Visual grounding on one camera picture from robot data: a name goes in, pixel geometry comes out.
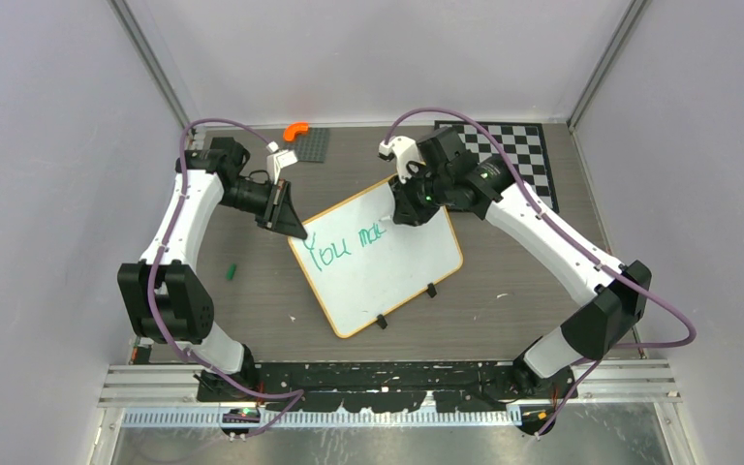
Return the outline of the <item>yellow framed whiteboard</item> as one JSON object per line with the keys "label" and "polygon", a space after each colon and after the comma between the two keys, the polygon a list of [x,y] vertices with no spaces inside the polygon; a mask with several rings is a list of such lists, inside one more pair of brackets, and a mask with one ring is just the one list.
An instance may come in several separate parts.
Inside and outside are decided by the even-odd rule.
{"label": "yellow framed whiteboard", "polygon": [[332,331],[349,338],[458,271],[463,254],[449,214],[419,227],[382,223],[394,211],[381,180],[306,220],[289,238]]}

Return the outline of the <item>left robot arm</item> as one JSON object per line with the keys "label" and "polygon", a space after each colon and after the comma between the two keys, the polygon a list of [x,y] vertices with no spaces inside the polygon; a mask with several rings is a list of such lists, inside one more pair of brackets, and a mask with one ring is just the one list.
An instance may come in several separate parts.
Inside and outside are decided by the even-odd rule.
{"label": "left robot arm", "polygon": [[184,150],[175,162],[170,203],[153,241],[117,272],[133,333],[201,365],[200,401],[245,401],[260,386],[251,350],[216,323],[213,298],[196,273],[215,208],[249,213],[266,231],[299,239],[308,235],[295,212],[291,184],[280,175],[296,163],[296,154],[274,142],[267,148],[264,181],[243,171],[251,154],[233,138]]}

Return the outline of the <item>green marker cap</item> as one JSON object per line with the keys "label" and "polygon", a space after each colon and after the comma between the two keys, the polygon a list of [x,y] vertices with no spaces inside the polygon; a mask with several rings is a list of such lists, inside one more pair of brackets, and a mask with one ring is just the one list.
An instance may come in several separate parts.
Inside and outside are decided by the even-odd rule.
{"label": "green marker cap", "polygon": [[237,270],[237,265],[235,263],[231,263],[226,273],[226,279],[228,281],[231,281],[234,278],[236,270]]}

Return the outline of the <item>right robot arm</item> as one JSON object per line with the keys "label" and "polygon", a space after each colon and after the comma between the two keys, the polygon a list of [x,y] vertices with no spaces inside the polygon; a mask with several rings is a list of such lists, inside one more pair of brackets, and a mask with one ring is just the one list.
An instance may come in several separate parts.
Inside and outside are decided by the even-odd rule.
{"label": "right robot arm", "polygon": [[515,239],[566,289],[577,310],[512,363],[510,386],[539,397],[573,363],[598,361],[643,317],[652,273],[598,249],[554,213],[499,154],[470,151],[451,128],[392,138],[379,156],[396,163],[388,186],[396,225],[426,224],[444,207],[471,212]]}

